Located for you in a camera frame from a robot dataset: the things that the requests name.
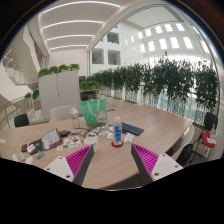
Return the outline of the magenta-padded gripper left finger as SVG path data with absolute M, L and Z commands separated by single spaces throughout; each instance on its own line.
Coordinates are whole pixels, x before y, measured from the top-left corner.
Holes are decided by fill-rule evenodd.
M 88 145 L 67 157 L 57 157 L 45 170 L 81 186 L 93 155 L 93 146 Z

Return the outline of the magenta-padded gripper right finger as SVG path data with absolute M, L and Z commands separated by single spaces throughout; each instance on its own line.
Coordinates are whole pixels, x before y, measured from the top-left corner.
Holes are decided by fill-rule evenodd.
M 166 153 L 158 155 L 136 144 L 131 145 L 131 154 L 139 170 L 143 185 L 182 169 L 182 166 Z

